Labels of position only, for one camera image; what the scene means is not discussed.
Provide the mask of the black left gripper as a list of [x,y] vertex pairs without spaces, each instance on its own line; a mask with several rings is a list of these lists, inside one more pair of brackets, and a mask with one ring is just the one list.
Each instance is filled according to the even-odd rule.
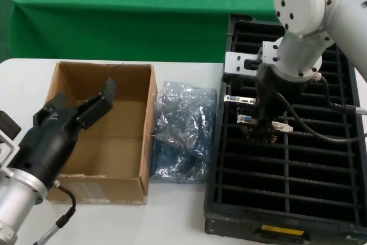
[[8,167],[31,174],[50,189],[71,156],[81,128],[88,129],[113,108],[115,91],[116,83],[109,77],[96,96],[77,108],[67,107],[68,97],[58,92],[33,115],[33,127]]

